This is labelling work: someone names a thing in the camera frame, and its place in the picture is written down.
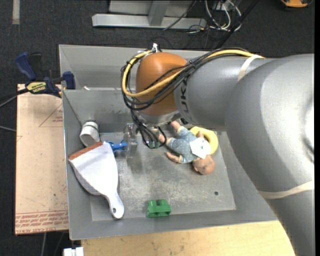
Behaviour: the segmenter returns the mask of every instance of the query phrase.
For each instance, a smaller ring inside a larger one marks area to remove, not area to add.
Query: black carpet
[[[195,6],[197,14],[203,13],[203,2]],[[250,2],[242,0],[239,8],[245,10]],[[44,69],[51,69],[52,76],[58,77],[60,44],[146,49],[155,41],[163,49],[210,50],[216,43],[201,32],[189,35],[173,29],[92,28],[92,16],[107,10],[108,1],[104,0],[21,0],[20,25],[12,25],[13,3],[0,0],[0,98],[27,81],[14,63],[22,52],[41,52]],[[265,57],[314,53],[315,3],[288,11],[280,0],[261,0],[223,47],[241,47]],[[0,108],[0,126],[15,129],[16,109],[15,100]],[[15,236],[13,231],[15,158],[15,132],[0,129],[0,255],[36,256],[41,253],[43,234]],[[60,237],[59,232],[48,233],[45,256],[53,255]],[[61,241],[61,248],[71,246],[68,234]]]

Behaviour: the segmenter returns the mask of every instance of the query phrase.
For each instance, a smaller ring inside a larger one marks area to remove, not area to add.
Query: yellow cable
[[[129,64],[126,66],[126,69],[124,70],[124,73],[123,73],[123,77],[122,77],[122,90],[124,92],[125,95],[129,96],[129,97],[139,97],[139,96],[144,96],[152,91],[154,91],[155,89],[163,86],[164,84],[170,82],[171,80],[173,80],[177,75],[179,75],[180,72],[182,72],[183,70],[180,70],[179,72],[167,77],[166,79],[156,83],[155,85],[153,85],[152,87],[144,90],[144,91],[141,91],[141,92],[138,92],[138,93],[131,93],[131,92],[128,92],[127,91],[127,86],[126,86],[126,80],[127,80],[127,75],[129,73],[129,70],[132,68],[132,65],[135,61],[135,59],[141,59],[142,57],[144,57],[145,55],[149,54],[151,51],[146,51],[146,52],[142,52],[138,55],[136,55],[135,57],[133,57],[130,61],[129,61]],[[246,51],[243,51],[243,50],[237,50],[237,49],[226,49],[226,50],[220,50],[220,51],[217,51],[215,53],[212,53],[211,55],[209,55],[208,57],[206,57],[204,60],[207,60],[209,58],[212,58],[212,57],[215,57],[215,56],[219,56],[219,55],[222,55],[222,54],[237,54],[237,55],[241,55],[241,56],[245,56],[245,57],[251,57],[253,56],[254,54],[250,53],[250,52],[246,52]]]

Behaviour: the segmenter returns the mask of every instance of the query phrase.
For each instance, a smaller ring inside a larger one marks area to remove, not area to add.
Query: gray bin
[[[124,126],[131,122],[120,91],[120,68],[140,49],[60,45],[59,50],[61,73],[71,71],[77,83],[76,90],[65,90],[62,97],[66,159],[84,147],[79,135],[89,120],[99,124],[103,140],[119,143]],[[186,59],[203,54],[170,52]],[[173,135],[169,127],[166,133]],[[112,218],[106,200],[82,188],[66,161],[70,239],[276,220],[239,164],[226,133],[218,137],[220,146],[213,155],[216,170],[208,176],[199,175],[188,164],[168,160],[166,148],[151,150],[141,141],[135,158],[127,160],[124,153],[117,153],[118,193],[125,211],[120,220]],[[147,218],[148,200],[158,199],[171,205],[170,216]]]

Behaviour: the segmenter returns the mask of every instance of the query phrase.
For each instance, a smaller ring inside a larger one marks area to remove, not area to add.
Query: green block
[[[169,216],[171,213],[171,207],[168,204],[167,200],[150,200],[148,201],[148,208],[146,216],[148,218],[155,218],[155,217],[165,217]]]

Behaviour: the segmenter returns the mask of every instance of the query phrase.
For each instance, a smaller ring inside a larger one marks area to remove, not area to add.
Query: blue clamp
[[[19,71],[28,77],[28,82],[25,84],[27,91],[32,94],[49,94],[60,98],[61,90],[55,83],[65,81],[67,89],[73,90],[76,88],[74,75],[69,71],[64,72],[62,77],[54,80],[44,76],[41,57],[40,53],[29,55],[28,52],[23,52],[14,60]]]
[[[125,151],[125,147],[128,146],[128,143],[127,142],[123,142],[123,140],[119,144],[114,144],[111,141],[105,141],[105,142],[110,144],[113,153],[116,153],[117,150],[120,150],[120,151],[124,152]]]

